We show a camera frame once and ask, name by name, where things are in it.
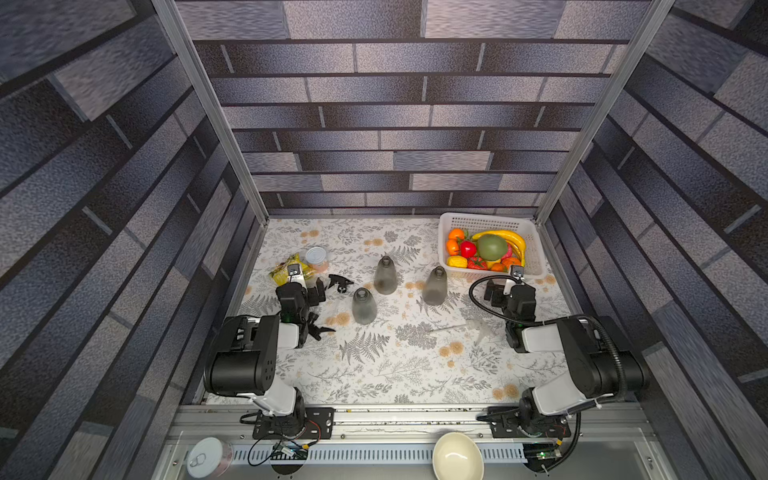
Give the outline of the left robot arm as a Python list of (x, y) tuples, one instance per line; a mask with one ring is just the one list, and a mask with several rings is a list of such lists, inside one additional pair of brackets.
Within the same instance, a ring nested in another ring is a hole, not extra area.
[(318, 318), (311, 309), (325, 301), (325, 286), (288, 282), (276, 288), (276, 295), (276, 314), (224, 320), (208, 352), (203, 383), (211, 394), (254, 403), (267, 418), (268, 432), (297, 437), (307, 423), (305, 403), (297, 388), (278, 378), (277, 354), (305, 345)]

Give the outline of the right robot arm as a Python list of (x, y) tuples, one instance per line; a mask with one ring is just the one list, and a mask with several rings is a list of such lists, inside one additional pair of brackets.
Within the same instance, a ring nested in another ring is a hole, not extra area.
[(508, 345), (517, 353), (561, 353), (567, 371), (526, 389), (513, 407), (490, 407), (477, 419), (495, 438), (524, 436), (562, 440), (569, 419), (581, 412), (626, 400), (645, 389), (650, 370), (622, 330), (607, 316), (576, 314), (538, 321), (536, 290), (511, 275), (475, 281), (470, 301), (505, 322)]

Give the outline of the grey spray bottle front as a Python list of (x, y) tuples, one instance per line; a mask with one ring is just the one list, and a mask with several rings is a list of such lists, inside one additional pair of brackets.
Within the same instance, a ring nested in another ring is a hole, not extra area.
[(372, 293), (364, 287), (358, 288), (352, 298), (352, 313), (361, 325), (371, 324), (377, 317), (377, 305)]

